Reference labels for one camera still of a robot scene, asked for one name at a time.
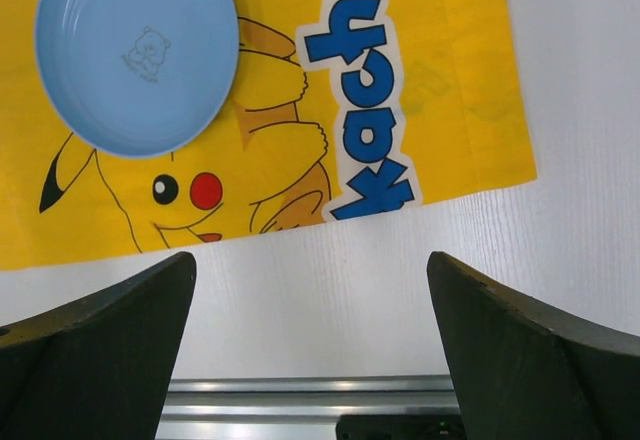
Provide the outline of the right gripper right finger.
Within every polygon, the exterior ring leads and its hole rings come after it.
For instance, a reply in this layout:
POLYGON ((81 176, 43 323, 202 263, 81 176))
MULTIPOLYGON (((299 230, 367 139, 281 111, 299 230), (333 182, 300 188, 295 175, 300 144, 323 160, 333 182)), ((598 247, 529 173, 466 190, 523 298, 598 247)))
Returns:
POLYGON ((507 287, 444 252, 431 301, 470 439, 636 439, 639 339, 507 287))

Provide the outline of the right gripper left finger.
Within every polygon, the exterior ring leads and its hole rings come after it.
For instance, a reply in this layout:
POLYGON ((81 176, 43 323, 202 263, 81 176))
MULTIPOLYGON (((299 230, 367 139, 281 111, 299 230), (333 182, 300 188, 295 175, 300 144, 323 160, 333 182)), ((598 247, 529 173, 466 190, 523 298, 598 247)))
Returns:
POLYGON ((152 439, 192 303, 180 252, 1 328, 4 439, 152 439))

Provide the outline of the light blue plate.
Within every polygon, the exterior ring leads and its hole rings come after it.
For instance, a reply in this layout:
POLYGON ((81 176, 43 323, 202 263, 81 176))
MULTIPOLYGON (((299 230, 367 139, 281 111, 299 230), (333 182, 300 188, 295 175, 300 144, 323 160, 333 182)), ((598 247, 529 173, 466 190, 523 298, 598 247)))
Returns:
POLYGON ((152 158, 192 142, 236 75, 233 0, 40 0, 40 78, 56 112, 92 147, 152 158))

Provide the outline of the yellow Pikachu cloth placemat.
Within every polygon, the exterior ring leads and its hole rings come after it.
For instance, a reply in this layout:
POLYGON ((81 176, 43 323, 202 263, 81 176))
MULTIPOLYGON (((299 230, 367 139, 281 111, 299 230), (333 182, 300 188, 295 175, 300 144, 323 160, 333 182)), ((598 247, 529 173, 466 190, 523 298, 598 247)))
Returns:
POLYGON ((230 94, 152 158, 78 137, 40 78, 40 0, 1 0, 1 266, 107 259, 533 180, 507 0, 233 0, 230 94))

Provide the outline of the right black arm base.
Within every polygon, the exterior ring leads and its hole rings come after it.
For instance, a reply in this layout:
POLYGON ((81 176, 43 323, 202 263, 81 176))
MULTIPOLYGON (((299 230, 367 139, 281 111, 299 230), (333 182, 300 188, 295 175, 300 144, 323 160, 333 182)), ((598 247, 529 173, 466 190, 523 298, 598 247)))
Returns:
POLYGON ((337 440, 466 439, 460 415, 342 415, 335 426, 337 440))

